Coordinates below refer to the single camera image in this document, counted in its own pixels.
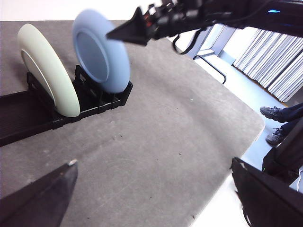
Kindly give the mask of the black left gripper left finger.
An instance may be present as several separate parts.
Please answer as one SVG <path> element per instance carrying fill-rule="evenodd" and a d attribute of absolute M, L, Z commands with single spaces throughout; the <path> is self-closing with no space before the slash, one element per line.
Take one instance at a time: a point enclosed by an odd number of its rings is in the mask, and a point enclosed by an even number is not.
<path fill-rule="evenodd" d="M 2 227 L 59 227 L 78 178 L 73 159 L 0 200 Z"/>

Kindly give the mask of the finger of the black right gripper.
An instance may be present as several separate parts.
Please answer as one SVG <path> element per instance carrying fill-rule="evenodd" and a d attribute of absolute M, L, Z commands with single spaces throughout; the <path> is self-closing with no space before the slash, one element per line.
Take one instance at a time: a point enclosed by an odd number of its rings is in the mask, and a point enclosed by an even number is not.
<path fill-rule="evenodd" d="M 132 18 L 108 32 L 106 38 L 146 46 L 151 38 L 141 8 L 137 7 Z"/>

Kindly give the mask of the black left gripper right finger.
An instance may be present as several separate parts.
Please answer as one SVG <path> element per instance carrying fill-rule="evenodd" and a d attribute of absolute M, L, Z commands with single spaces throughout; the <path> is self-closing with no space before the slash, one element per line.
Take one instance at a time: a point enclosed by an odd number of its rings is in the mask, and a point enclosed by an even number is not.
<path fill-rule="evenodd" d="M 301 227 L 303 194 L 238 157 L 231 163 L 236 193 L 252 227 Z"/>

